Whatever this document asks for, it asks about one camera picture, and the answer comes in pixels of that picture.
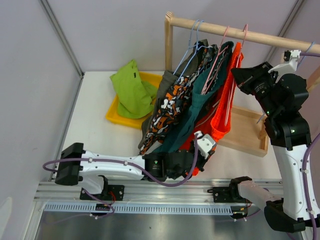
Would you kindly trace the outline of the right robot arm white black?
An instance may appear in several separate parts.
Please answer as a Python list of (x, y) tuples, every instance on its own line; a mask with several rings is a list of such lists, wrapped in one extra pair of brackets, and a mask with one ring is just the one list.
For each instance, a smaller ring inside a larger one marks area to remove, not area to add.
[(230, 182), (228, 196), (246, 199), (264, 213), (275, 231), (296, 233), (320, 226), (320, 209), (313, 195), (309, 171), (312, 146), (310, 127), (300, 108), (307, 100), (307, 82), (294, 74), (279, 75), (268, 62), (251, 68), (233, 68), (237, 87), (253, 95), (266, 114), (265, 131), (270, 138), (281, 174), (283, 195), (273, 195), (247, 176)]

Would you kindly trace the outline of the lime green shorts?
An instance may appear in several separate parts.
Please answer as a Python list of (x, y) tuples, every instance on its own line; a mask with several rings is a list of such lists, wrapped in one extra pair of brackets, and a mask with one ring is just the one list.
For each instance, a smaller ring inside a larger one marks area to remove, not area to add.
[(157, 87), (142, 80), (137, 62), (132, 59), (111, 75), (113, 89), (118, 96), (117, 113), (128, 119), (140, 119), (154, 110)]

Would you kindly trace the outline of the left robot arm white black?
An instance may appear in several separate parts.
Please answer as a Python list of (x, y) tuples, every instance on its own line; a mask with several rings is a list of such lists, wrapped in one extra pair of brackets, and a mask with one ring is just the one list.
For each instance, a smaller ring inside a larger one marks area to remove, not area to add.
[(166, 187), (167, 179), (186, 179), (193, 171), (203, 171), (216, 145), (214, 140), (202, 137), (192, 141), (188, 150), (121, 157), (100, 155), (75, 142), (62, 151), (54, 182), (80, 186), (97, 200), (105, 199), (110, 193), (110, 179), (145, 180)]

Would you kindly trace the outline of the orange shorts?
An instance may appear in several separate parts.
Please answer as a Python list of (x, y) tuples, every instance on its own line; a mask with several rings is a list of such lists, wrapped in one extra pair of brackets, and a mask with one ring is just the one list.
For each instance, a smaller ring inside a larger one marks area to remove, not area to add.
[(191, 105), (173, 133), (170, 151), (176, 154), (174, 170), (183, 177), (189, 176), (195, 154), (194, 135), (197, 131), (210, 134), (218, 143), (231, 130), (231, 108), (235, 92), (231, 69), (240, 67), (243, 60), (242, 44), (227, 41), (222, 44), (208, 89), (201, 94), (211, 66), (201, 73), (193, 84)]

